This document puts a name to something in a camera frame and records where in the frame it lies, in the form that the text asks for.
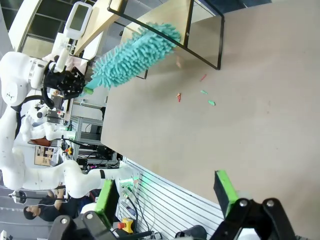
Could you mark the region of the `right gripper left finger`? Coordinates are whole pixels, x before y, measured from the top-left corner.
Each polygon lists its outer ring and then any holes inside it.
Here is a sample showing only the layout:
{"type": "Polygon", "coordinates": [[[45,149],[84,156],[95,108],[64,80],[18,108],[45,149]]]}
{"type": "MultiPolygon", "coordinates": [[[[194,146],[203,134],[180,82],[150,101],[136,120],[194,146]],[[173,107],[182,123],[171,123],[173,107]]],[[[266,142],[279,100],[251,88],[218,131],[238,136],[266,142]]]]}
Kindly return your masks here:
{"type": "Polygon", "coordinates": [[[111,228],[118,201],[115,181],[106,180],[94,210],[82,213],[75,219],[68,215],[57,217],[48,240],[117,240],[111,228]]]}

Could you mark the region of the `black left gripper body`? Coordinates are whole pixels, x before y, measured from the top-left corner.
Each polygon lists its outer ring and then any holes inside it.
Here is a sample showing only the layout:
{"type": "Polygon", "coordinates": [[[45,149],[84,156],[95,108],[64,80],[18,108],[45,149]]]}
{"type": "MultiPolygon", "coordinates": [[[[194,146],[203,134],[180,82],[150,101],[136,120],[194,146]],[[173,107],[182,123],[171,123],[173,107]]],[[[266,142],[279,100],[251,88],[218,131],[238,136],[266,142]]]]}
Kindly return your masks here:
{"type": "Polygon", "coordinates": [[[49,66],[45,67],[44,70],[44,79],[43,79],[43,99],[49,100],[49,96],[47,94],[48,88],[58,90],[62,93],[62,87],[59,86],[62,81],[65,79],[65,71],[66,67],[64,67],[63,72],[54,72],[54,68],[50,69],[49,66]]]}

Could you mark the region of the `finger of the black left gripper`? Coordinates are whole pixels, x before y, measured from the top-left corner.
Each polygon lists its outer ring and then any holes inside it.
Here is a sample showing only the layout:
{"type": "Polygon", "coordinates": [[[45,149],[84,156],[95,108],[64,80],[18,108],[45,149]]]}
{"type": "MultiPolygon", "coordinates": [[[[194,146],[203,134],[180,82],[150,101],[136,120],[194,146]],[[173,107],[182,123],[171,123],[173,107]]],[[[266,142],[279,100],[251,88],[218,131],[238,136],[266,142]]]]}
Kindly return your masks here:
{"type": "Polygon", "coordinates": [[[85,86],[85,76],[77,69],[73,68],[71,71],[65,71],[66,83],[71,86],[85,86]]]}
{"type": "Polygon", "coordinates": [[[65,100],[77,98],[83,91],[81,85],[67,85],[62,87],[62,96],[65,100]]]}

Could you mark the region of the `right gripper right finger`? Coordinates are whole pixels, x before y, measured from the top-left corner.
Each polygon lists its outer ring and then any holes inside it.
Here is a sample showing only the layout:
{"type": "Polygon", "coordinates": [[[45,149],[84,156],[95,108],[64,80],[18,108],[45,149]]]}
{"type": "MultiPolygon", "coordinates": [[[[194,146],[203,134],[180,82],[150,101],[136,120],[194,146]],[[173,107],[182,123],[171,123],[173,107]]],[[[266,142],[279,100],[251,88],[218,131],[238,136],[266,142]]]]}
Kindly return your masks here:
{"type": "Polygon", "coordinates": [[[258,203],[238,196],[225,170],[215,171],[213,189],[224,220],[211,240],[297,240],[277,198],[258,203]]]}

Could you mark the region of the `teal chenille duster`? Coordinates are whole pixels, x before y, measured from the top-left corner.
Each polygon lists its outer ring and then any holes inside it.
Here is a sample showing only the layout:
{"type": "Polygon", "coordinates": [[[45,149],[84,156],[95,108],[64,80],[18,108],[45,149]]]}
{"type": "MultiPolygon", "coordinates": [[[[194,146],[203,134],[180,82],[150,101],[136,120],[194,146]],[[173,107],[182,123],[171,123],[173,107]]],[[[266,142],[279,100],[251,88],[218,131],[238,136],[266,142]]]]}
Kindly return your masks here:
{"type": "Polygon", "coordinates": [[[100,86],[110,89],[125,84],[165,59],[174,52],[176,46],[172,41],[141,26],[131,38],[96,60],[91,81],[85,85],[82,93],[91,95],[100,86]]]}

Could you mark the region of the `yellow red emergency stop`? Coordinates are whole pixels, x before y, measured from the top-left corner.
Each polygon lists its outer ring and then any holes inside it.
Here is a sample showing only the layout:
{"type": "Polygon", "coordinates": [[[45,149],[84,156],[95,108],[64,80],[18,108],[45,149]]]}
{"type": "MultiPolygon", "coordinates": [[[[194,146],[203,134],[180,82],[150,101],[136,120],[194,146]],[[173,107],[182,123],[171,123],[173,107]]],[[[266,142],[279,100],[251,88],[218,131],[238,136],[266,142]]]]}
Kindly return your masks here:
{"type": "Polygon", "coordinates": [[[122,221],[117,223],[117,228],[128,234],[133,234],[135,232],[135,220],[129,217],[123,218],[122,221]]]}

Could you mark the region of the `aluminium equipment rack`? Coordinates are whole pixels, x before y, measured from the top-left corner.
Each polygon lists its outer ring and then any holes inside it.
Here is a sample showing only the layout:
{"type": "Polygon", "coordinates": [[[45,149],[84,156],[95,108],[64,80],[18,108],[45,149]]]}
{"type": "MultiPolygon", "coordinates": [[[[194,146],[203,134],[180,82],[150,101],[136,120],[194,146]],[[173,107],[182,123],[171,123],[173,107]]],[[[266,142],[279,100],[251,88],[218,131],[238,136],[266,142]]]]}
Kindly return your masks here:
{"type": "Polygon", "coordinates": [[[82,170],[112,169],[120,164],[118,154],[101,143],[103,121],[80,116],[70,118],[75,131],[74,160],[82,170]]]}

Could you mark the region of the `white slatted side panel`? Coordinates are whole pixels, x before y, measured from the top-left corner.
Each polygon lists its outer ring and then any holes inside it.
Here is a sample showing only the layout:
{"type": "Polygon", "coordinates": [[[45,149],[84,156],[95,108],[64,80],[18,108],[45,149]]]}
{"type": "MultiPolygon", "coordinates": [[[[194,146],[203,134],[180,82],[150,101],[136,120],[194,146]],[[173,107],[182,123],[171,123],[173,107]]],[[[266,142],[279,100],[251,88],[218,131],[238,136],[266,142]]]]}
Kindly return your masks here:
{"type": "Polygon", "coordinates": [[[151,230],[164,239],[195,225],[204,227],[207,236],[213,235],[224,216],[220,207],[146,168],[127,159],[121,166],[130,167],[136,174],[133,203],[138,209],[139,232],[151,230]]]}

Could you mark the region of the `seated man black shirt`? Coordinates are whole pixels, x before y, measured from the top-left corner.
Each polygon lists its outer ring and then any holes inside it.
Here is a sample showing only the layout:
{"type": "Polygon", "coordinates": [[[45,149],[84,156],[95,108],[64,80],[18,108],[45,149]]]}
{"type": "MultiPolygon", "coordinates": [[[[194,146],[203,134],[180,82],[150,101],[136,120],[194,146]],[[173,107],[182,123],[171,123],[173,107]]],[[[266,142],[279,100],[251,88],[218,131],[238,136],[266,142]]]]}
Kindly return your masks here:
{"type": "Polygon", "coordinates": [[[58,189],[57,194],[48,190],[47,196],[40,200],[38,205],[24,207],[24,217],[27,220],[33,220],[39,217],[46,222],[54,222],[57,217],[62,215],[69,216],[73,219],[76,218],[80,211],[81,199],[70,197],[67,200],[61,200],[63,197],[63,189],[58,189]]]}

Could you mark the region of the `white box screen device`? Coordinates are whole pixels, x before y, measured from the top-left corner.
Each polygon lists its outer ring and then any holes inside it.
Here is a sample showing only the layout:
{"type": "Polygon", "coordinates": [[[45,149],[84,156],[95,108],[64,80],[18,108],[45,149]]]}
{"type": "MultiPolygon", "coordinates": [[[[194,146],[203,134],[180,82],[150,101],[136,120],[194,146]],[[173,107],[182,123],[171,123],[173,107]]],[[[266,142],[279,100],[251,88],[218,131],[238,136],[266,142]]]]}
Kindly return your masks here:
{"type": "Polygon", "coordinates": [[[73,40],[79,40],[88,25],[93,7],[85,2],[77,1],[65,23],[63,34],[73,40]]]}

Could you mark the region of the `patterned board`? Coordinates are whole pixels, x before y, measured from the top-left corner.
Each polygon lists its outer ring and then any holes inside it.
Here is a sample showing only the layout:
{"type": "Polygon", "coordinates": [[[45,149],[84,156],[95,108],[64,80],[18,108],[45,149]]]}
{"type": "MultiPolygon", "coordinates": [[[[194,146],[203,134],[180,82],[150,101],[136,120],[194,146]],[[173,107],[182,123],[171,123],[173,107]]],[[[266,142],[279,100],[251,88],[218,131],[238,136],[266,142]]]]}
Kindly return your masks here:
{"type": "Polygon", "coordinates": [[[51,166],[53,160],[54,148],[46,146],[35,146],[34,164],[37,166],[51,166]]]}

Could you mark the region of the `black frame wooden shelf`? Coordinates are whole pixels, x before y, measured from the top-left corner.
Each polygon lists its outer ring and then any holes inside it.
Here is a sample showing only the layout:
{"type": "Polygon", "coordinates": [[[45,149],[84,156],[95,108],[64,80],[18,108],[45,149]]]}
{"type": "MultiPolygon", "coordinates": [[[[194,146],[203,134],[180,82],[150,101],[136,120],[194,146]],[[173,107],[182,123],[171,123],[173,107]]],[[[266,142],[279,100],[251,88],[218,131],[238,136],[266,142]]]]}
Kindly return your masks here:
{"type": "Polygon", "coordinates": [[[135,19],[125,14],[128,0],[97,0],[92,6],[92,13],[88,19],[84,34],[77,40],[74,54],[79,55],[100,33],[107,30],[118,18],[124,18],[131,23],[124,27],[121,38],[123,41],[129,39],[129,37],[132,36],[132,33],[136,33],[139,27],[146,28],[161,37],[164,37],[165,35],[163,33],[156,30],[154,27],[147,26],[147,23],[172,24],[175,29],[180,32],[181,38],[177,41],[172,37],[166,36],[165,39],[192,54],[213,69],[220,70],[222,64],[225,17],[214,5],[209,4],[209,7],[213,9],[210,14],[213,15],[214,13],[217,13],[217,15],[212,18],[218,20],[218,54],[217,62],[216,64],[213,64],[188,47],[194,2],[195,0],[168,0],[135,19]]]}

